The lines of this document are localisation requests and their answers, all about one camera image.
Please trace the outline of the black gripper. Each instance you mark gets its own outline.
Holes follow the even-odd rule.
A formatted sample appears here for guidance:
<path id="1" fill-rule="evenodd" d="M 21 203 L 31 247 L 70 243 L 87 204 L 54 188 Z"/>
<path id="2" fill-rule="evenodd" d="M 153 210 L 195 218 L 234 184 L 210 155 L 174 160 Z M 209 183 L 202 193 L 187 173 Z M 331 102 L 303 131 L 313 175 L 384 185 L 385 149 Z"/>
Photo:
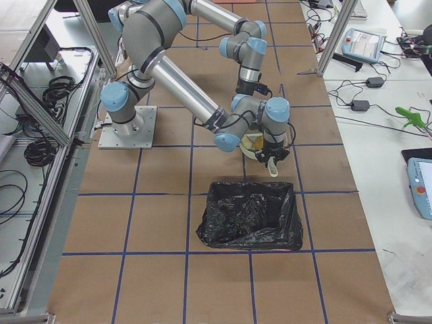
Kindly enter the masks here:
<path id="1" fill-rule="evenodd" d="M 269 93 L 272 93 L 271 89 L 261 82 L 252 82 L 249 80 L 244 80 L 238 78 L 236 85 L 236 94 L 242 95 L 250 95 L 252 96 L 254 92 L 258 92 L 261 95 L 267 96 Z"/>
<path id="2" fill-rule="evenodd" d="M 290 154 L 290 150 L 283 145 L 283 142 L 264 141 L 263 148 L 254 153 L 260 163 L 268 164 L 273 157 L 274 164 L 283 161 Z"/>

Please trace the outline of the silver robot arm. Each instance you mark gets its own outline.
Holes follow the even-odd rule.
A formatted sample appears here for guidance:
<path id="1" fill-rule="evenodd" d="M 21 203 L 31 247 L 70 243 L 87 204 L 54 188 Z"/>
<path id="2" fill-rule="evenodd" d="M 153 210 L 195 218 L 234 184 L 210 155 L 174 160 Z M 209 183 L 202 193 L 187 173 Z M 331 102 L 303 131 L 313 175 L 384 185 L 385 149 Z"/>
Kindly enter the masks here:
<path id="1" fill-rule="evenodd" d="M 212 1 L 124 1 L 108 11 L 111 23 L 122 32 L 130 59 L 143 75 L 150 74 L 156 56 L 172 46 L 188 15 L 204 18 L 231 35 L 221 39 L 219 52 L 240 66 L 237 94 L 266 96 L 271 92 L 260 83 L 267 48 L 262 21 L 241 18 Z"/>
<path id="2" fill-rule="evenodd" d="M 239 65 L 230 111 L 212 100 L 167 56 L 189 15 L 229 32 L 221 40 L 219 52 Z M 211 1 L 126 1 L 111 8 L 109 18 L 121 31 L 132 61 L 130 73 L 101 92 L 102 104 L 118 135 L 138 132 L 144 122 L 135 106 L 159 83 L 214 134 L 215 145 L 222 151 L 235 150 L 247 131 L 257 129 L 263 134 L 263 147 L 255 155 L 258 161 L 278 162 L 288 156 L 285 134 L 290 104 L 281 97 L 268 97 L 260 82 L 267 49 L 267 29 L 262 21 L 242 18 Z"/>

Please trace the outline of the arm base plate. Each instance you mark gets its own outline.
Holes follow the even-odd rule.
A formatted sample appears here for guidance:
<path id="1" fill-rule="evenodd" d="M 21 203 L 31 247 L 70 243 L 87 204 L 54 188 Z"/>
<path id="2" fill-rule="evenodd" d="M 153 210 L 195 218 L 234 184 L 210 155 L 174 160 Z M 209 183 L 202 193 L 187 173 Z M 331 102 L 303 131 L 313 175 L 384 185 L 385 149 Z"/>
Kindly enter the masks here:
<path id="1" fill-rule="evenodd" d="M 135 118 L 127 124 L 112 122 L 107 113 L 98 147 L 100 149 L 152 149 L 157 106 L 135 106 Z"/>

